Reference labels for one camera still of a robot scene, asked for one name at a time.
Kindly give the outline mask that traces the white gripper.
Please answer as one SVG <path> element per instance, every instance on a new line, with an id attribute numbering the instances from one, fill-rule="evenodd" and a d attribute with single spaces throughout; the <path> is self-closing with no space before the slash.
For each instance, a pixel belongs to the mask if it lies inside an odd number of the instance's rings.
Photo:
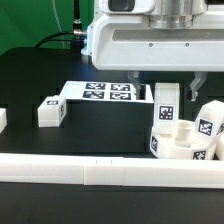
<path id="1" fill-rule="evenodd" d="M 138 71 L 199 71 L 187 90 L 194 102 L 206 72 L 224 70 L 224 0 L 96 0 L 92 63 L 130 70 L 136 99 L 146 87 Z"/>

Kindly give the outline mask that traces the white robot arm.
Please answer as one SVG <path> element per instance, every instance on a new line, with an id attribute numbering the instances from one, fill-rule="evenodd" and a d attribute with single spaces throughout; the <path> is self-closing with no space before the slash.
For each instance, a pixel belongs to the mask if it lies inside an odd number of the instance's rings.
<path id="1" fill-rule="evenodd" d="M 192 72 L 190 99 L 209 72 L 224 71 L 224 1 L 94 0 L 82 54 L 99 70 Z"/>

